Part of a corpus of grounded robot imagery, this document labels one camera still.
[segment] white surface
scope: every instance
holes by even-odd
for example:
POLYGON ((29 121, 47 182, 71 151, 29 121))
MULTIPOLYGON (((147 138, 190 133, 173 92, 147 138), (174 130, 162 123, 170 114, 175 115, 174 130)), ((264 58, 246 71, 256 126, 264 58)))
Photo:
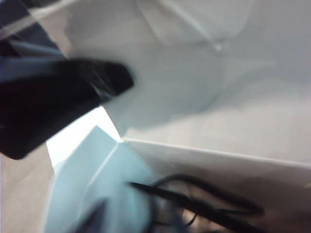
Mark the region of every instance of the white surface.
POLYGON ((105 105, 122 137, 311 163, 311 1, 198 2, 181 1, 187 16, 207 32, 233 22, 231 36, 166 46, 133 0, 79 1, 40 22, 68 57, 130 66, 135 88, 105 105))

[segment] black object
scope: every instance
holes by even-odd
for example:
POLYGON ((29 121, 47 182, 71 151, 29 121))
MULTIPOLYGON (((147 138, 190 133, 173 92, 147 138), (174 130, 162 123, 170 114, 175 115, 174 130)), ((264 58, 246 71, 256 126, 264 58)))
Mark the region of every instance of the black object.
MULTIPOLYGON (((174 205, 179 206, 180 208, 190 210, 199 216, 205 217, 235 232, 239 233, 266 232, 253 225, 250 225, 247 222, 244 222, 242 220, 230 216, 230 214, 244 215, 244 216, 263 214, 264 209, 261 206, 253 203, 248 199, 240 197, 232 192, 225 191, 215 185, 200 180, 196 177, 180 174, 180 175, 172 175, 163 180, 159 180, 158 182, 156 182, 151 186, 140 183, 130 183, 130 184, 138 190, 141 190, 149 195, 159 196, 163 199, 166 199, 174 203, 174 205), (188 198, 183 194, 168 191, 157 187, 159 185, 162 185, 164 183, 173 180, 184 181, 186 183, 195 185, 230 204, 241 207, 242 210, 218 209, 213 207, 206 201, 198 200, 195 198, 188 198)), ((147 226, 149 232, 152 232, 154 222, 155 222, 154 219, 151 219, 149 226, 147 226)))
POLYGON ((80 59, 47 67, 41 75, 0 82, 0 152, 10 158, 23 158, 133 85, 128 69, 117 63, 80 59))
POLYGON ((74 229, 69 233, 104 233, 106 202, 106 200, 102 200, 95 204, 93 209, 83 219, 77 229, 74 229))

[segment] black cord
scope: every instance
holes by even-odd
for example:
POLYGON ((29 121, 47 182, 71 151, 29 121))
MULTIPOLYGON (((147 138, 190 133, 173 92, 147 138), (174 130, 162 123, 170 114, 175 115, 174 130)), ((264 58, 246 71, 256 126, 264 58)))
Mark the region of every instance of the black cord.
MULTIPOLYGON (((261 214, 261 213, 264 213, 264 209, 261 206, 257 205, 256 203, 246 198, 240 197, 232 192, 223 190, 217 186, 214 186, 213 184, 210 184, 198 178, 188 176, 188 175, 183 175, 183 174, 177 174, 177 175, 172 175, 164 179, 161 179, 155 182, 151 186, 142 185, 139 183, 132 183, 132 186, 140 190, 143 190, 149 194, 157 195, 157 196, 163 197, 164 199, 170 200, 174 202, 177 206, 189 209, 195 214, 198 214, 202 217, 210 219, 236 232, 240 232, 240 233, 264 233, 265 232, 261 229, 258 229, 248 224, 247 222, 234 219, 227 215, 227 214, 235 214, 235 215, 261 214), (189 199, 185 195, 157 188, 158 186, 162 184, 165 184, 167 182, 174 181, 174 180, 193 184, 201 188, 202 190, 209 192, 210 194, 220 199, 223 199, 224 201, 230 204, 239 206, 245 210, 216 209, 212 207, 211 205, 209 205, 207 202, 203 202, 203 201, 196 200, 196 199, 189 199)), ((157 214, 157 209, 156 209, 156 203, 153 199, 152 199, 152 202, 153 202, 153 207, 152 207, 153 213, 151 214, 151 221, 149 222, 146 228, 146 229, 149 229, 149 231, 145 231, 148 233, 151 233, 153 231, 154 224, 169 226, 169 224, 154 221, 154 218, 157 214)), ((189 222, 189 225, 191 225, 194 222, 195 218, 196 216, 189 222)))

